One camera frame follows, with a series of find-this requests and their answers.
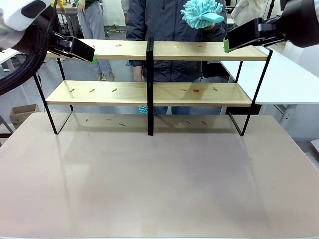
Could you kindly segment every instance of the sleeve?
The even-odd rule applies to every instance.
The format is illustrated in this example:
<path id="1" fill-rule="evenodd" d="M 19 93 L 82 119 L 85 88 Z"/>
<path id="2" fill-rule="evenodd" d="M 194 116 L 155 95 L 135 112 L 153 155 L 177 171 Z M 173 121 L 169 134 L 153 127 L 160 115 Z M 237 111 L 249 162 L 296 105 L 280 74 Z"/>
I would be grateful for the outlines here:
<path id="1" fill-rule="evenodd" d="M 146 0 L 130 0 L 126 39 L 145 41 L 145 4 Z M 130 61 L 132 66 L 142 66 L 142 61 Z"/>
<path id="2" fill-rule="evenodd" d="M 130 0 L 121 0 L 123 13 L 128 13 Z"/>
<path id="3" fill-rule="evenodd" d="M 239 0 L 237 5 L 235 6 L 234 10 L 231 13 L 231 16 L 235 18 L 241 9 L 243 9 L 247 4 L 249 0 Z"/>
<path id="4" fill-rule="evenodd" d="M 224 20 L 221 23 L 217 23 L 215 27 L 209 31 L 202 30 L 202 41 L 223 41 L 227 34 L 227 15 L 224 0 L 216 0 L 216 2 L 223 4 L 220 15 L 224 17 Z"/>

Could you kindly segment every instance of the shelf leg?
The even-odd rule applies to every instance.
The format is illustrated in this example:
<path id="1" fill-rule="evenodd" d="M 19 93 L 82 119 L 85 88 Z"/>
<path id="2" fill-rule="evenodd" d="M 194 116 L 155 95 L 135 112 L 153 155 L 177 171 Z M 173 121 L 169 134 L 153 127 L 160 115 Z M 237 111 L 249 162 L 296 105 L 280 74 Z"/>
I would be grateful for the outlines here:
<path id="1" fill-rule="evenodd" d="M 235 83 L 238 82 L 239 74 L 240 74 L 240 70 L 241 70 L 241 67 L 242 67 L 242 66 L 243 66 L 243 61 L 241 61 L 240 64 L 239 64 L 239 68 L 238 68 L 238 72 L 237 72 L 237 76 L 236 76 Z"/>
<path id="2" fill-rule="evenodd" d="M 40 83 L 39 83 L 39 80 L 38 80 L 38 77 L 36 76 L 36 74 L 33 75 L 33 78 L 34 78 L 36 87 L 38 88 L 38 91 L 39 91 L 39 93 L 40 93 L 41 99 L 42 99 L 42 101 L 43 101 L 43 104 L 44 104 L 44 108 L 45 108 L 45 110 L 46 110 L 46 113 L 48 114 L 48 117 L 49 117 L 49 120 L 50 120 L 52 129 L 53 129 L 53 132 L 54 132 L 55 134 L 59 134 L 60 131 L 62 130 L 63 126 L 65 125 L 65 123 L 66 123 L 67 120 L 69 119 L 70 115 L 72 114 L 72 111 L 67 115 L 66 119 L 62 122 L 62 125 L 61 125 L 60 128 L 57 130 L 56 127 L 55 127 L 55 125 L 54 125 L 54 121 L 53 121 L 53 118 L 52 118 L 52 115 L 51 115 L 49 106 L 48 106 L 48 104 L 47 104 L 47 102 L 46 102 L 46 100 L 45 100 L 43 91 L 42 91 L 42 89 L 41 89 L 41 85 L 40 85 Z"/>
<path id="3" fill-rule="evenodd" d="M 266 63 L 265 63 L 265 66 L 264 66 L 264 69 L 263 69 L 263 72 L 261 74 L 261 77 L 259 79 L 259 82 L 258 82 L 258 85 L 257 85 L 257 88 L 256 88 L 256 91 L 255 91 L 255 95 L 254 95 L 254 98 L 251 102 L 251 105 L 249 107 L 249 111 L 248 111 L 248 115 L 247 115 L 247 118 L 246 118 L 246 121 L 245 121 L 245 124 L 244 124 L 244 127 L 243 127 L 243 130 L 241 131 L 238 124 L 236 123 L 236 120 L 234 119 L 234 117 L 232 116 L 232 114 L 230 112 L 228 112 L 231 120 L 233 121 L 238 133 L 240 134 L 240 136 L 244 136 L 245 134 L 245 131 L 246 131 L 246 128 L 247 128 L 247 125 L 248 125 L 248 122 L 249 122 L 249 119 L 250 119 L 250 116 L 253 112 L 253 109 L 254 109 L 254 105 L 255 105 L 255 102 L 256 102 L 256 98 L 258 96 L 258 92 L 260 90 L 260 87 L 261 87 L 261 84 L 263 82 L 263 79 L 264 79 L 264 76 L 266 74 L 266 71 L 267 71 L 267 67 L 269 65 L 269 62 L 270 62 L 270 59 L 271 59 L 271 56 L 273 55 L 273 50 L 266 47 L 267 50 L 269 50 L 269 54 L 268 54 L 268 57 L 267 57 L 267 60 L 266 60 Z M 237 73 L 237 77 L 236 77 L 236 81 L 238 81 L 238 78 L 239 78 L 239 73 L 240 73 L 240 70 L 241 70 L 241 66 L 242 66 L 242 62 L 240 62 L 240 65 L 239 65 L 239 69 L 238 69 L 238 73 Z"/>
<path id="4" fill-rule="evenodd" d="M 65 81 L 64 70 L 63 70 L 62 63 L 61 63 L 61 60 L 60 60 L 59 57 L 57 58 L 57 62 L 58 62 L 59 68 L 60 68 L 62 79 Z"/>
<path id="5" fill-rule="evenodd" d="M 154 38 L 148 38 L 146 48 L 147 98 L 148 98 L 148 135 L 154 133 Z"/>

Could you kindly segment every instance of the pants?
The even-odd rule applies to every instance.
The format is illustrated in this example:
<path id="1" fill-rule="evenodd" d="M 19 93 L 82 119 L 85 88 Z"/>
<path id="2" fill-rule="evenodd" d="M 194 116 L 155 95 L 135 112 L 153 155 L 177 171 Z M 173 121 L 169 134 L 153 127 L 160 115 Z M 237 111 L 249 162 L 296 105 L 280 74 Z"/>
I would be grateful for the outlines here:
<path id="1" fill-rule="evenodd" d="M 98 1 L 91 4 L 84 12 L 79 12 L 79 22 L 85 39 L 105 40 L 103 14 Z M 112 72 L 108 60 L 96 60 L 94 66 L 98 74 L 108 75 Z"/>
<path id="2" fill-rule="evenodd" d="M 199 81 L 200 81 L 200 78 L 198 78 L 192 82 L 199 82 Z M 167 106 L 154 107 L 154 114 L 155 115 L 166 115 L 167 109 L 168 109 Z M 192 107 L 189 107 L 189 106 L 181 106 L 181 107 L 172 106 L 171 107 L 171 114 L 172 115 L 190 115 L 191 109 L 192 109 Z"/>

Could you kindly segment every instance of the person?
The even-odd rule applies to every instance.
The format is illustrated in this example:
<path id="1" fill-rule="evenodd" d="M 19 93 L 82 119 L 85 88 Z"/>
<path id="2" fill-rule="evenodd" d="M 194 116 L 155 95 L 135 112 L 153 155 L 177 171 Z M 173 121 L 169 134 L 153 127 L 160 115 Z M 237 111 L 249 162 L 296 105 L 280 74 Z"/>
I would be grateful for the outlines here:
<path id="1" fill-rule="evenodd" d="M 205 29 L 191 28 L 182 20 L 181 9 L 187 0 L 135 0 L 130 1 L 127 24 L 127 40 L 145 41 L 149 36 L 154 41 L 222 41 L 227 33 L 224 0 L 221 16 L 224 21 Z M 146 81 L 145 62 L 131 61 L 134 79 Z M 199 82 L 202 76 L 200 61 L 154 61 L 155 82 Z M 154 107 L 156 115 L 164 115 L 167 107 Z M 188 115 L 191 107 L 172 107 L 173 115 Z"/>
<path id="2" fill-rule="evenodd" d="M 85 39 L 105 40 L 103 13 L 98 0 L 76 0 L 73 6 L 78 7 L 78 17 Z M 114 74 L 108 60 L 96 60 L 94 65 L 98 72 L 98 81 L 102 81 L 103 75 L 109 75 L 110 81 L 114 81 Z"/>
<path id="3" fill-rule="evenodd" d="M 231 13 L 231 17 L 234 19 L 234 26 L 241 26 L 261 17 L 265 2 L 266 0 L 239 0 Z"/>
<path id="4" fill-rule="evenodd" d="M 63 14 L 65 14 L 65 8 L 64 8 L 64 3 L 63 0 L 57 0 L 57 4 L 60 6 L 60 10 Z M 51 7 L 54 6 L 54 0 L 51 2 Z"/>
<path id="5" fill-rule="evenodd" d="M 124 13 L 124 22 L 125 24 L 128 23 L 128 10 L 130 7 L 130 0 L 121 0 L 121 4 L 122 4 L 122 10 Z"/>

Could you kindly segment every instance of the floor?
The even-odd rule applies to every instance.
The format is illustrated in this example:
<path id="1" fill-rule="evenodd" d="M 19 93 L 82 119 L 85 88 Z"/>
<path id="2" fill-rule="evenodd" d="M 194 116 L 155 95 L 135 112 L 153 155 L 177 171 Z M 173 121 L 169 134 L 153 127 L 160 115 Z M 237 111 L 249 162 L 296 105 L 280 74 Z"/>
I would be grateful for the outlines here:
<path id="1" fill-rule="evenodd" d="M 125 40 L 125 34 L 112 34 L 110 32 L 109 39 Z M 111 60 L 111 66 L 115 75 L 115 81 L 133 82 L 133 69 L 126 66 L 126 60 Z M 62 62 L 65 77 L 68 80 L 83 80 L 92 81 L 97 79 L 97 74 L 92 65 L 79 60 L 66 59 Z M 61 83 L 62 77 L 58 68 L 56 59 L 46 59 L 38 71 L 43 92 L 45 97 L 48 97 L 51 92 Z M 202 82 L 227 82 L 225 78 L 205 78 Z M 39 92 L 36 88 L 34 79 L 31 78 L 21 86 L 0 96 L 0 115 L 4 120 L 10 123 L 9 114 L 12 107 L 23 106 L 29 104 L 38 104 L 43 112 L 43 103 Z M 68 112 L 67 106 L 49 106 L 53 112 Z M 138 114 L 137 107 L 99 107 L 99 106 L 75 106 L 75 112 L 79 113 L 107 113 L 107 114 Z M 217 115 L 220 113 L 220 108 L 214 107 L 196 107 L 193 108 L 192 114 L 195 115 Z"/>

